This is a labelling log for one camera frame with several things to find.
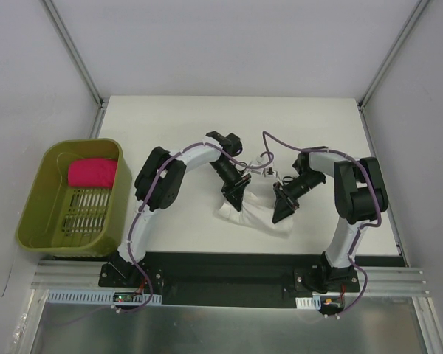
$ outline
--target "white table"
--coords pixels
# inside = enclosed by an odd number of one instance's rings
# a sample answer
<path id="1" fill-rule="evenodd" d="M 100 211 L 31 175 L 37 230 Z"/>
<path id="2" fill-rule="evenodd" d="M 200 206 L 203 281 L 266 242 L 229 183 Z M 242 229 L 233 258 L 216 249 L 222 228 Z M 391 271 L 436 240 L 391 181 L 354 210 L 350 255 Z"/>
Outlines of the white table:
<path id="1" fill-rule="evenodd" d="M 156 146 L 182 149 L 209 131 L 240 136 L 250 161 L 264 151 L 261 132 L 267 130 L 298 147 L 328 145 L 353 156 L 370 156 L 363 124 L 353 99 L 264 97 L 138 97 L 113 96 L 100 137 L 112 138 L 123 148 L 133 179 Z M 297 153 L 269 142 L 275 167 L 294 173 Z M 210 165 L 187 174 L 179 197 L 159 214 L 148 251 L 230 252 L 254 254 L 319 254 L 332 240 L 338 215 L 331 178 L 300 199 L 288 238 L 266 235 L 256 229 L 214 216 L 224 198 L 222 180 Z M 126 230 L 135 214 L 134 188 L 128 203 Z M 358 254 L 397 255 L 386 213 L 379 229 L 369 229 Z"/>

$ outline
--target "gray floor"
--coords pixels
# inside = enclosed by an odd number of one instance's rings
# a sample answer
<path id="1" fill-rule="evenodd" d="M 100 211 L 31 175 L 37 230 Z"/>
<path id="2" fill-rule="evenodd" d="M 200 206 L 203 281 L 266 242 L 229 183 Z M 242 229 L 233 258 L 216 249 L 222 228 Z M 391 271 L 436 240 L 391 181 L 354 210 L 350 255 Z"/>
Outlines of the gray floor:
<path id="1" fill-rule="evenodd" d="M 33 353 L 426 353 L 408 299 L 365 298 L 340 320 L 312 310 L 46 305 Z"/>

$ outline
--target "gray wall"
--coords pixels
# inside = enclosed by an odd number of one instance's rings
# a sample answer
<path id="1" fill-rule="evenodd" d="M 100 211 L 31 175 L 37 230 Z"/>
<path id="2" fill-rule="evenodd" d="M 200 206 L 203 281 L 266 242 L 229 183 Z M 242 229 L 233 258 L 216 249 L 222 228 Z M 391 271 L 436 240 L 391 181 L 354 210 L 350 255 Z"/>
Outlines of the gray wall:
<path id="1" fill-rule="evenodd" d="M 366 109 L 399 233 L 443 324 L 443 0 L 433 1 Z"/>
<path id="2" fill-rule="evenodd" d="M 416 0 L 55 0 L 103 96 L 359 99 Z"/>
<path id="3" fill-rule="evenodd" d="M 0 353 L 35 271 L 14 232 L 36 169 L 50 145 L 88 136 L 95 113 L 39 1 L 0 0 Z"/>

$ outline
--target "plastic basket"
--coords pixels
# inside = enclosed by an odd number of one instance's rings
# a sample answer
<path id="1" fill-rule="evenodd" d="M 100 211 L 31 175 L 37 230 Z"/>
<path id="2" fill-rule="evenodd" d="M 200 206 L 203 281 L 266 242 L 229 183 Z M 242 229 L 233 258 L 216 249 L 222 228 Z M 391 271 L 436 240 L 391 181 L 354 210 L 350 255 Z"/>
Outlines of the plastic basket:
<path id="1" fill-rule="evenodd" d="M 116 159 L 112 189 L 72 188 L 69 165 L 78 159 Z M 16 230 L 24 249 L 62 257 L 102 257 L 120 245 L 131 172 L 111 139 L 60 142 L 43 157 Z"/>

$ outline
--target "folded red fabric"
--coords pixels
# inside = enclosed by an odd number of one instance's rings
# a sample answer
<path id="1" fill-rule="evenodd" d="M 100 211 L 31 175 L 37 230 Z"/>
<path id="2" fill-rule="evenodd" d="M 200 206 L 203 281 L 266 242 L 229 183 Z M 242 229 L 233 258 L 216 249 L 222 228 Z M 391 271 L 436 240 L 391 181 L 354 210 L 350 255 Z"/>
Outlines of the folded red fabric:
<path id="1" fill-rule="evenodd" d="M 95 158 L 74 161 L 69 166 L 67 181 L 74 188 L 112 188 L 118 162 Z"/>

